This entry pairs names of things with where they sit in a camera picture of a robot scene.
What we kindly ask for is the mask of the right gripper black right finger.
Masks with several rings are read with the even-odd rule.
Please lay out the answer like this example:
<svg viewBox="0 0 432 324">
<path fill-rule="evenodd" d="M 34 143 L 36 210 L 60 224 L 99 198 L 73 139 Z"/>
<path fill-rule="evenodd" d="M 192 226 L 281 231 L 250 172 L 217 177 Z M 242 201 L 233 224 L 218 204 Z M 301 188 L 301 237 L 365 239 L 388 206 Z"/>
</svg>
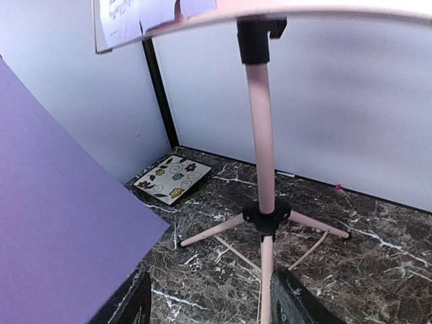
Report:
<svg viewBox="0 0 432 324">
<path fill-rule="evenodd" d="M 325 308 L 289 270 L 275 271 L 271 277 L 272 323 L 345 324 Z"/>
</svg>

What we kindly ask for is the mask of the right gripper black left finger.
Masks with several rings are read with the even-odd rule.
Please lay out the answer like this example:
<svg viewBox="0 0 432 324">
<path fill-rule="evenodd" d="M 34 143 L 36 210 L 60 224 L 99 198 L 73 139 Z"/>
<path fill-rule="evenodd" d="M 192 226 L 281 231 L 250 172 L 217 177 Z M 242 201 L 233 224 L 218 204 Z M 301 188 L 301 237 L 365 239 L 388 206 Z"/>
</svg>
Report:
<svg viewBox="0 0 432 324">
<path fill-rule="evenodd" d="M 151 277 L 136 269 L 88 323 L 150 323 Z"/>
</svg>

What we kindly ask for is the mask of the pink folding music stand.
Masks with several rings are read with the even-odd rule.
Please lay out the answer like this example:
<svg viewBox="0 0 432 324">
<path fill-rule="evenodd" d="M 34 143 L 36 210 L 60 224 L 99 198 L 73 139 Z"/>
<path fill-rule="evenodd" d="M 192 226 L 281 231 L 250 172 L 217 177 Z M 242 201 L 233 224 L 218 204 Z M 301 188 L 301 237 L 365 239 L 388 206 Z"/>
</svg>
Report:
<svg viewBox="0 0 432 324">
<path fill-rule="evenodd" d="M 92 29 L 102 31 L 99 5 L 92 6 Z M 269 40 L 279 38 L 287 25 L 288 16 L 354 16 L 384 18 L 431 23 L 430 1 L 216 1 L 217 9 L 175 23 L 164 24 L 146 32 L 140 38 L 108 49 L 96 49 L 96 54 L 110 53 L 114 49 L 172 32 L 199 26 L 220 24 L 233 20 L 237 26 L 237 38 L 242 63 L 246 69 L 254 151 L 258 199 L 248 203 L 240 215 L 180 242 L 186 247 L 213 237 L 241 223 L 253 224 L 261 237 L 261 313 L 262 323 L 271 320 L 271 277 L 273 269 L 273 245 L 276 231 L 283 221 L 295 221 L 302 225 L 348 238 L 348 233 L 315 219 L 294 212 L 288 203 L 275 197 L 275 165 L 273 150 L 273 126 L 269 85 Z"/>
</svg>

